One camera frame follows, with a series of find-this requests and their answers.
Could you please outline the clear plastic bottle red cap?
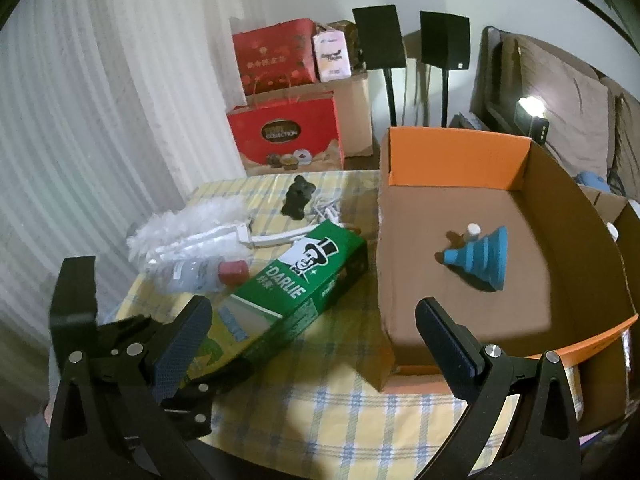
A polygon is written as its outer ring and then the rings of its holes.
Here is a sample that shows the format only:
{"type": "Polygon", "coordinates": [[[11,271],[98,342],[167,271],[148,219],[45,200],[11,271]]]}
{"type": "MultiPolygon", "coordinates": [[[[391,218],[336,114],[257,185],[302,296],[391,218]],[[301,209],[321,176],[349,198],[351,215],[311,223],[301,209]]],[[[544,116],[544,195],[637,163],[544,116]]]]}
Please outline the clear plastic bottle red cap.
{"type": "Polygon", "coordinates": [[[162,294],[206,295],[244,284],[250,278],[250,269],[245,260],[221,256],[178,259],[154,266],[148,271],[148,278],[162,294]]]}

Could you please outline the green Darlie toothpaste box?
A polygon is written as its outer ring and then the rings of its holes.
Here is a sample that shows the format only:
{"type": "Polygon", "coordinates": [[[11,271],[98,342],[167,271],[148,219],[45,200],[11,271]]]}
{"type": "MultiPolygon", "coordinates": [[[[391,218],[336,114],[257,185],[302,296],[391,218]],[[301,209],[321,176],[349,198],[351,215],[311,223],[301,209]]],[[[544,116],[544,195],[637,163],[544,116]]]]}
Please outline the green Darlie toothpaste box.
{"type": "Polygon", "coordinates": [[[326,220],[224,298],[186,379],[254,373],[329,310],[368,270],[366,240],[326,220]]]}

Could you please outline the white fluffy duster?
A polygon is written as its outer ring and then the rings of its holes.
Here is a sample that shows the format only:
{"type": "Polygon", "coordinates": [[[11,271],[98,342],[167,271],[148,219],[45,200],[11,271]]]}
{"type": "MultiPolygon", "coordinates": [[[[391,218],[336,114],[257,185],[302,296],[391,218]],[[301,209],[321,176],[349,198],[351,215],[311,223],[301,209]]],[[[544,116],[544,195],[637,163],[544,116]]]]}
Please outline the white fluffy duster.
{"type": "Polygon", "coordinates": [[[154,214],[127,238],[129,261],[150,270],[186,259],[242,259],[252,249],[294,242],[314,226],[257,235],[250,230],[250,212],[240,196],[214,197],[177,212],[154,214]]]}

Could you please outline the yellow checked tablecloth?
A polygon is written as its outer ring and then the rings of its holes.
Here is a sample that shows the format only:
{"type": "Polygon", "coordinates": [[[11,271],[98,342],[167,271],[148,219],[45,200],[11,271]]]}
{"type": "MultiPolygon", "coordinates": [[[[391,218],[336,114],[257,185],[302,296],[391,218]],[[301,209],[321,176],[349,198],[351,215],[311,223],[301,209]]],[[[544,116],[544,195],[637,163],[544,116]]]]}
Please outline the yellow checked tablecloth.
{"type": "MultiPolygon", "coordinates": [[[[313,479],[413,479],[466,408],[451,394],[386,394],[386,339],[378,315],[375,254],[378,172],[305,174],[320,200],[340,200],[341,220],[360,229],[370,268],[341,300],[262,370],[218,396],[206,444],[287,474],[313,479]]],[[[265,176],[201,185],[194,205],[240,196],[253,231],[294,229],[279,209],[292,177],[265,176]]],[[[189,295],[160,296],[139,276],[117,318],[173,318],[189,295]]]]}

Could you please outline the blue cone toy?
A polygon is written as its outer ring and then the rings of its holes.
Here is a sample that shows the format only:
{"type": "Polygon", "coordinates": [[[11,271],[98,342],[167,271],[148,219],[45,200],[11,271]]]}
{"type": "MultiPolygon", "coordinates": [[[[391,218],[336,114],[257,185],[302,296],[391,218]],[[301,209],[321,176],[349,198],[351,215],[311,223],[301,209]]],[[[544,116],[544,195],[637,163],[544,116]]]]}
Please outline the blue cone toy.
{"type": "Polygon", "coordinates": [[[461,248],[442,252],[442,263],[456,266],[465,274],[473,275],[492,289],[503,290],[508,266],[509,235],[506,226],[461,248]]]}

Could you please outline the orange cardboard box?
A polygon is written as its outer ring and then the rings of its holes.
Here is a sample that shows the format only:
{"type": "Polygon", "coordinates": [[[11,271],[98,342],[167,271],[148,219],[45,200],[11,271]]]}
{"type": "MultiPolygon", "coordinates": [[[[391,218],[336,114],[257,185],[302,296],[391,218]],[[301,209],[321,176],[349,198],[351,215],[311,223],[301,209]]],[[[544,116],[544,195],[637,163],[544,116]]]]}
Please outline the orange cardboard box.
{"type": "Polygon", "coordinates": [[[639,304],[618,227],[627,207],[608,212],[605,201],[522,136],[391,128],[378,192],[382,390],[447,391],[416,328],[416,305],[432,297],[510,356],[556,352],[577,376],[582,432],[623,417],[623,336],[639,304]]]}

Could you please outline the small white bottle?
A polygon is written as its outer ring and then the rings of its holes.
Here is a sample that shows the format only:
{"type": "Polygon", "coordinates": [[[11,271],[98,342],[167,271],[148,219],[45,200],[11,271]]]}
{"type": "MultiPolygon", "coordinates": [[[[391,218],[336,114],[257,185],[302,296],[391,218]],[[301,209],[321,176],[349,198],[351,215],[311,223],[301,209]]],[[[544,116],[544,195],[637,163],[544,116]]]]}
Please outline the small white bottle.
{"type": "Polygon", "coordinates": [[[466,226],[462,238],[465,243],[469,243],[475,242],[480,238],[481,235],[482,228],[480,227],[480,225],[475,222],[471,222],[466,226]]]}

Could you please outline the red chocolate gift bag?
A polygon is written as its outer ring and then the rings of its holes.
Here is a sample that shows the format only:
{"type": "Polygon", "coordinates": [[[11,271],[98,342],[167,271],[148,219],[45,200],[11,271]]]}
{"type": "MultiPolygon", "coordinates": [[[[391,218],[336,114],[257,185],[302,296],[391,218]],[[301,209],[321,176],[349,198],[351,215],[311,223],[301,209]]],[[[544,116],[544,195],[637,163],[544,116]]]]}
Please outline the red chocolate gift bag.
{"type": "Polygon", "coordinates": [[[344,168],[340,122],[331,92],[237,107],[227,118],[249,176],[344,168]]]}

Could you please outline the brown sofa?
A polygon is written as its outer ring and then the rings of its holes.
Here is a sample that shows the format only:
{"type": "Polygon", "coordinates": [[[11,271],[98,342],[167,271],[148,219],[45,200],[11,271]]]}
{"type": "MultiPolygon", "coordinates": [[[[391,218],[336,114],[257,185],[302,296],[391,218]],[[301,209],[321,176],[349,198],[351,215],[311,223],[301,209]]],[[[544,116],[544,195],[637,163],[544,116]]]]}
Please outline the brown sofa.
{"type": "Polygon", "coordinates": [[[521,134],[515,115],[523,98],[544,106],[544,149],[571,176],[592,171],[617,194],[638,200],[639,101],[553,44],[485,28],[471,112],[491,130],[521,134]]]}

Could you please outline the bright lamp device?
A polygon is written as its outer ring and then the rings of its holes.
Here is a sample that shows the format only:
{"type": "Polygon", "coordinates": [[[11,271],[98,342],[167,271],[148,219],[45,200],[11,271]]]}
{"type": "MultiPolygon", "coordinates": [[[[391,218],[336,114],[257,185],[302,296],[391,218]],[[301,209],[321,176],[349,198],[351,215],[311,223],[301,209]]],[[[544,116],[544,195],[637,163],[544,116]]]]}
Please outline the bright lamp device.
{"type": "Polygon", "coordinates": [[[522,96],[514,108],[514,125],[518,132],[539,145],[546,144],[549,121],[546,107],[536,96],[522,96]]]}

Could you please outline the red gift box top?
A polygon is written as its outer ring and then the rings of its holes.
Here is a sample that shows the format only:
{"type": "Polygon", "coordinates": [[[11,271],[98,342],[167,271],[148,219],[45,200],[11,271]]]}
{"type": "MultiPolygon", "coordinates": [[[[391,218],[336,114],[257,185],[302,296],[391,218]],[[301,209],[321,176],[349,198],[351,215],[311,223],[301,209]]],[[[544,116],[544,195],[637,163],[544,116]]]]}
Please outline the red gift box top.
{"type": "Polygon", "coordinates": [[[312,38],[316,23],[309,18],[239,32],[232,36],[244,93],[315,84],[318,81],[312,38]]]}

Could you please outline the pink white tissue pack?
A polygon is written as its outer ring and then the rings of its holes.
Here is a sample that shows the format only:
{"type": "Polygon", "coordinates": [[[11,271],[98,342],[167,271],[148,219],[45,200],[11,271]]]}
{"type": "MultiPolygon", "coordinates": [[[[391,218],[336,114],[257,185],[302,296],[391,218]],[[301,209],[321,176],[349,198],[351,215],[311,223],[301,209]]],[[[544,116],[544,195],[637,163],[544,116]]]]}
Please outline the pink white tissue pack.
{"type": "Polygon", "coordinates": [[[352,66],[344,32],[326,29],[312,37],[314,58],[321,82],[343,80],[352,76],[352,66]]]}

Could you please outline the black speaker left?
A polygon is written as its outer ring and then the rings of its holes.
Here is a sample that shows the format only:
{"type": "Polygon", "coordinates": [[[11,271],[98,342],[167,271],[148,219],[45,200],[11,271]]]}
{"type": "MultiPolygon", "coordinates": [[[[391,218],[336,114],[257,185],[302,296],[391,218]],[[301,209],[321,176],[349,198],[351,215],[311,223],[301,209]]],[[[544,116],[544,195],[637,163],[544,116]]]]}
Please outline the black speaker left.
{"type": "Polygon", "coordinates": [[[352,10],[367,70],[380,70],[385,81],[390,125],[397,126],[393,70],[407,66],[397,8],[394,4],[352,10]]]}

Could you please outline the black speaker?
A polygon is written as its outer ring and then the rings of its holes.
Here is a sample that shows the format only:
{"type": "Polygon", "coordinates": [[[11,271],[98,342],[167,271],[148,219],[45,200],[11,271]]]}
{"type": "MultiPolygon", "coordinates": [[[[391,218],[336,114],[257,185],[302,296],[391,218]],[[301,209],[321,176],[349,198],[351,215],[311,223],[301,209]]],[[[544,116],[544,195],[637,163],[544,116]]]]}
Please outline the black speaker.
{"type": "Polygon", "coordinates": [[[440,125],[448,125],[449,75],[467,70],[471,58],[471,23],[466,16],[420,12],[421,61],[437,67],[442,74],[442,114],[440,125]]]}
{"type": "Polygon", "coordinates": [[[407,66],[397,8],[394,4],[352,10],[367,70],[380,70],[385,81],[390,125],[397,126],[393,70],[407,66]]]}

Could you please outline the black speaker right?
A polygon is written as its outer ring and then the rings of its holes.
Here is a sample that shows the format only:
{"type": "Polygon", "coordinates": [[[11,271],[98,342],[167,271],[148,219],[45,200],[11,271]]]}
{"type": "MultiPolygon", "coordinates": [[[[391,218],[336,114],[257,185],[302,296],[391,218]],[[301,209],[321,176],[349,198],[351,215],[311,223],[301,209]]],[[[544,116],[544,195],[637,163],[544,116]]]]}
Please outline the black speaker right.
{"type": "Polygon", "coordinates": [[[466,16],[420,12],[421,61],[437,67],[442,74],[442,114],[440,125],[448,125],[449,75],[467,70],[471,58],[471,23],[466,16]]]}

